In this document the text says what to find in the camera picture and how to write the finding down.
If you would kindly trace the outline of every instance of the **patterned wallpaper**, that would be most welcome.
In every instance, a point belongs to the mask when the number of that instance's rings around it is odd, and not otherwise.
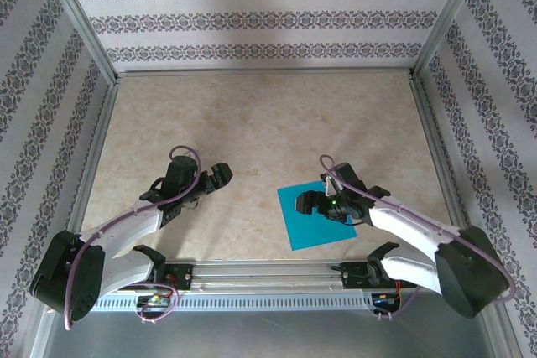
[[[446,0],[80,0],[117,69],[411,67]]]
[[[0,357],[15,357],[30,282],[69,222],[107,83],[60,0],[0,0],[0,42]]]
[[[465,0],[422,77],[468,220],[517,283],[507,307],[524,356],[537,356],[535,2]]]

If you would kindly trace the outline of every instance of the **blue square cloth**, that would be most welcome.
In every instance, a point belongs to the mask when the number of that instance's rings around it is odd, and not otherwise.
[[[319,180],[310,184],[298,184],[289,188],[278,189],[279,203],[282,206],[285,226],[291,243],[291,250],[298,251],[306,247],[324,245],[326,243],[343,241],[357,236],[353,226],[328,220],[323,215],[304,215],[295,211],[296,198],[307,190],[324,192],[324,184]]]

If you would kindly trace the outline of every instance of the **metal frame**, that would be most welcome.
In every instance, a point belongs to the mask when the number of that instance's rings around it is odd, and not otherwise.
[[[414,74],[414,77],[409,74],[409,83],[414,94],[418,113],[420,114],[421,124],[424,128],[442,194],[446,201],[447,211],[451,222],[464,228],[467,226],[467,223],[462,214],[461,202],[457,198],[455,185],[448,175],[449,168],[446,156],[442,152],[440,139],[435,130],[430,109],[425,101],[424,89],[420,81],[415,79],[417,77],[416,74]],[[491,304],[482,311],[481,316],[487,328],[494,354],[497,357],[511,356],[513,358],[522,358],[522,351],[520,350],[519,342],[517,341],[505,305]]]
[[[167,75],[325,75],[346,73],[398,73],[409,71],[400,67],[338,67],[301,69],[192,69],[192,70],[132,70],[118,73],[118,77],[153,77]]]
[[[180,291],[176,311],[373,310],[373,293],[393,289],[344,289],[341,261],[218,261],[192,264],[189,291]],[[122,290],[101,298],[97,312],[132,311],[146,289]]]
[[[441,42],[444,32],[451,24],[459,7],[464,0],[447,0],[442,8],[438,19],[428,35],[420,54],[413,66],[414,77],[422,73],[426,64],[432,57]],[[454,184],[449,176],[446,158],[442,152],[440,139],[436,133],[430,110],[426,106],[424,92],[419,82],[415,82],[408,70],[401,68],[312,68],[312,69],[254,69],[254,70],[136,70],[117,74],[112,62],[109,60],[104,47],[95,34],[89,19],[84,13],[78,0],[61,0],[65,10],[76,29],[81,34],[86,46],[91,52],[91,56],[97,62],[101,72],[104,74],[107,83],[111,86],[102,116],[97,126],[95,141],[91,146],[89,164],[84,173],[80,193],[76,197],[76,203],[71,217],[69,228],[78,231],[81,228],[82,219],[86,212],[87,202],[91,193],[91,187],[96,174],[96,168],[102,152],[102,147],[107,134],[108,124],[111,119],[114,102],[119,86],[118,77],[140,77],[156,75],[259,75],[259,74],[338,74],[338,73],[378,73],[378,72],[401,72],[406,71],[409,83],[413,91],[414,100],[420,120],[425,132],[425,137],[430,148],[435,170],[441,185],[441,190],[446,200],[446,206],[452,222],[464,225],[464,216],[461,205],[456,197]],[[185,296],[184,305],[178,310],[188,309],[224,309],[220,305],[222,301],[266,301],[283,300],[302,301],[306,300],[330,300],[340,301],[337,308],[341,309],[369,309],[369,293],[356,290],[342,289],[339,273],[334,273],[329,266],[334,262],[326,261],[296,261],[296,262],[271,262],[271,261],[239,261],[239,262],[196,262],[193,277],[193,290]],[[132,298],[136,293],[112,293],[109,299],[103,299],[96,307],[108,309],[107,300],[110,301],[114,309],[121,308],[115,306],[113,300]],[[299,308],[313,309],[326,308],[324,304],[319,306],[301,306]],[[239,309],[254,309],[250,306],[238,306]],[[34,325],[28,328],[26,333],[26,343],[21,349],[22,356],[40,357],[44,352],[54,315],[43,304],[36,303],[32,310]],[[490,341],[496,356],[522,356],[518,341],[514,335],[513,327],[509,320],[507,310],[504,306],[494,305],[485,309],[482,313],[484,323],[490,336]]]
[[[441,9],[438,18],[436,19],[433,28],[429,32],[427,39],[421,47],[418,58],[412,67],[417,75],[420,75],[427,63],[429,63],[430,58],[433,56],[436,48],[442,41],[444,33],[447,31],[447,28],[453,21],[453,18],[455,18],[459,7],[462,5],[462,2],[464,2],[464,0],[446,0],[444,7]]]
[[[95,180],[97,166],[102,154],[105,137],[107,135],[112,111],[116,102],[117,90],[119,81],[114,80],[108,87],[107,97],[102,107],[101,116],[97,123],[95,137],[91,144],[90,153],[88,155],[88,164],[82,175],[80,191],[73,205],[73,213],[71,214],[67,229],[78,232],[82,226],[82,220],[86,213],[86,207],[90,199],[91,187]],[[21,346],[20,356],[39,357],[42,356],[47,339],[49,338],[50,330],[52,329],[53,314],[44,304],[39,301],[34,301],[34,306],[29,314],[30,326],[26,329],[24,343]]]
[[[112,62],[108,58],[107,52],[104,50],[101,41],[91,26],[90,20],[86,16],[84,9],[78,0],[61,0],[61,2],[71,22],[81,35],[84,44],[89,49],[91,57],[96,61],[99,70],[104,75],[107,84],[110,85],[114,83],[117,78],[117,73]]]

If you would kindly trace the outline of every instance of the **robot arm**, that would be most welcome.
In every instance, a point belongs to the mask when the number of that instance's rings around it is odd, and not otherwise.
[[[300,195],[295,204],[298,212],[312,214],[315,207],[327,219],[341,223],[347,222],[349,215],[355,221],[354,225],[374,226],[409,244],[400,246],[389,242],[368,255],[368,279],[372,285],[389,279],[420,285],[442,295],[456,312],[468,318],[474,317],[508,288],[508,279],[497,268],[454,240],[454,237],[460,237],[500,262],[482,230],[475,226],[464,230],[445,226],[403,207],[387,190],[378,186],[367,189],[348,163],[337,165],[333,171],[340,180],[389,202],[389,205],[343,188],[323,174],[321,179],[325,182],[326,192],[310,191]],[[409,218],[402,208],[419,218],[435,222],[441,230],[433,231],[418,220]]]
[[[82,319],[102,295],[132,283],[164,281],[166,259],[157,251],[141,245],[120,257],[117,255],[140,237],[168,224],[183,208],[196,207],[201,196],[221,189],[232,178],[229,166],[218,163],[211,167],[212,175],[207,171],[202,172],[198,184],[183,198],[143,210],[143,207],[173,198],[188,189],[194,183],[197,169],[193,158],[173,157],[166,176],[157,179],[149,191],[141,195],[140,200],[126,211],[133,211],[134,214],[101,233],[86,249],[73,283],[70,316],[73,321]],[[90,237],[124,213],[79,234],[69,231],[56,234],[30,285],[32,296],[63,313],[67,278],[76,254]]]

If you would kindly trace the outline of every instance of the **beige table surface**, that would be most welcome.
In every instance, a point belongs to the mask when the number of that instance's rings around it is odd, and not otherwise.
[[[83,229],[164,176],[176,144],[198,150],[203,169],[229,163],[234,177],[140,240],[169,260],[354,258],[395,240],[359,226],[358,238],[291,251],[276,190],[318,180],[322,153],[449,222],[404,72],[123,79]]]

